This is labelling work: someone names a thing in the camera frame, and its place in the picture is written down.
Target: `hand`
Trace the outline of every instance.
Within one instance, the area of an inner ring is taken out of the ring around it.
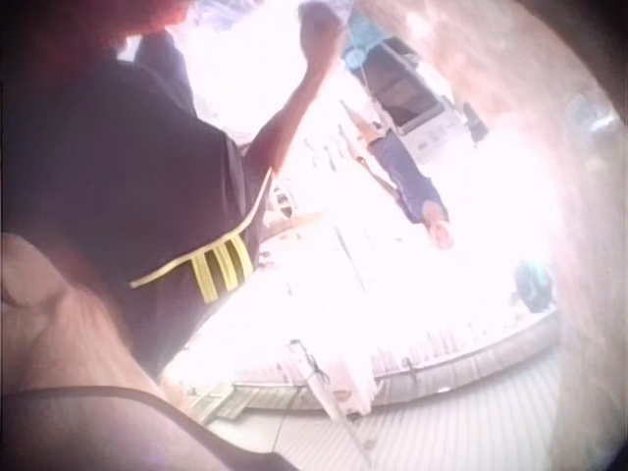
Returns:
[[[306,3],[299,8],[301,49],[308,72],[326,75],[339,61],[345,29],[336,14],[323,3]]]

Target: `roof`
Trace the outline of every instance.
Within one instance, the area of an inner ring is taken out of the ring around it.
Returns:
[[[354,425],[372,446],[375,469],[543,469],[553,430],[560,354],[555,348],[508,372],[414,404],[376,410]],[[255,451],[269,451],[282,421],[246,411],[210,430]],[[341,424],[322,414],[286,418],[276,450],[303,471],[367,469]]]

